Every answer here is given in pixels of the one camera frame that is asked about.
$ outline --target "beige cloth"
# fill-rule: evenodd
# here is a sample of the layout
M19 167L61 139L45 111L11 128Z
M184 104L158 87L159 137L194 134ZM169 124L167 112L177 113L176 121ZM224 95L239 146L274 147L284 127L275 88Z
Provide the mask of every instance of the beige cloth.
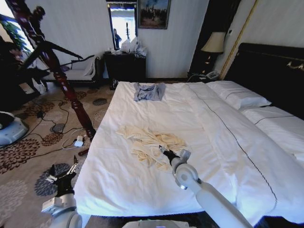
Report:
M137 156L139 162L150 167L156 164L156 167L162 171L171 171L169 159L163 155L159 146L179 153L185 147L185 141L174 134L155 133L147 129L140 129L135 126L121 126L117 134L126 139L134 139L132 145L132 154Z

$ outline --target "white bedsheet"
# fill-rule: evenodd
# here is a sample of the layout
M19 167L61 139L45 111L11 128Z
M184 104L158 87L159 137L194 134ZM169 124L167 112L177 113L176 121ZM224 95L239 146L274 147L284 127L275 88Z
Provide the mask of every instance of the white bedsheet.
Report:
M132 141L115 132L120 125L134 125L184 139L199 177L236 202L251 224L263 215L304 222L304 169L205 84L166 85L162 101L135 102L134 92L131 83L119 83L97 130L75 186L80 213L202 211L193 193L180 189L171 174L147 168L130 154Z

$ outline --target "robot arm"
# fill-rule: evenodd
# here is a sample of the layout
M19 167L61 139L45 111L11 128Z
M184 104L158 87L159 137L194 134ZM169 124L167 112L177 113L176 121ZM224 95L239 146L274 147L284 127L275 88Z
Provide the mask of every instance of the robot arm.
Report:
M50 228L81 228L82 226L82 218L76 211L76 200L71 185L78 164L74 156L74 165L67 173L55 176L54 165L49 171L47 180L57 185L57 195L42 205L42 212L51 214L54 218Z
M245 217L211 184L202 182L196 169L187 164L191 153L181 151L181 156L172 151L166 151L160 146L160 150L170 160L173 168L175 182L182 189L190 188L201 207L212 217L221 228L252 228Z

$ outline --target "wooden bed post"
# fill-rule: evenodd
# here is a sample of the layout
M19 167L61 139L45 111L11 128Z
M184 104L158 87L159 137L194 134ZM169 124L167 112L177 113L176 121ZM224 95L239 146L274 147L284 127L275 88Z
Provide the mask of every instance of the wooden bed post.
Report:
M15 19L27 31L28 36L36 43L40 44L45 40L44 34L40 29L40 21L45 15L45 11L41 6L37 6L33 13L30 12L25 0L6 0L11 7ZM87 136L92 141L96 131L92 126L92 122L83 108L82 103L77 99L73 87L66 80L65 73L60 68L60 63L55 53L49 49L42 52L40 55L50 71L54 73L54 77L59 82L65 96L71 101L72 108L86 130Z

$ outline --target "black nightstand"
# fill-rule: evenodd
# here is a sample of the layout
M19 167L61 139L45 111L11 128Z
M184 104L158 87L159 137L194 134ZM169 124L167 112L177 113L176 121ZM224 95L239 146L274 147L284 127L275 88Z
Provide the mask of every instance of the black nightstand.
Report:
M142 82L146 77L146 58L135 57L134 53L113 55L104 53L110 84L113 80Z

